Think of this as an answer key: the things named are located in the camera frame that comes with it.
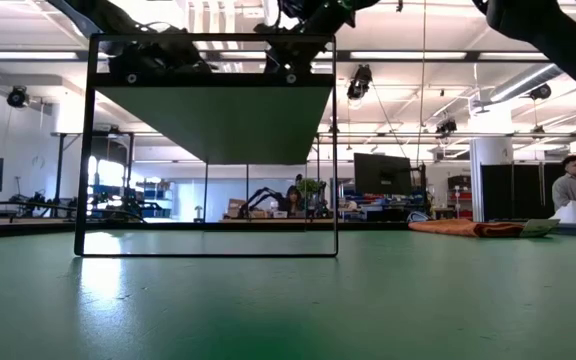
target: woman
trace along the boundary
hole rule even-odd
[[[301,193],[296,186],[291,186],[286,192],[286,199],[279,207],[280,211],[288,213],[288,217],[294,217],[301,211]]]

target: orange cloth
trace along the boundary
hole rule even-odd
[[[408,227],[416,231],[470,237],[519,237],[519,234],[524,230],[524,226],[519,224],[474,223],[466,219],[410,223]]]

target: computer monitor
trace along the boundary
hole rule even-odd
[[[411,195],[410,159],[372,154],[357,154],[355,188],[364,194]]]

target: green table surface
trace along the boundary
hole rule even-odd
[[[72,234],[1,238],[0,359],[576,360],[576,238],[340,236],[337,259],[82,259]]]

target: gray shirt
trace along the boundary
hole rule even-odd
[[[576,201],[576,177],[566,174],[552,185],[552,201],[555,211],[566,206],[570,201]]]

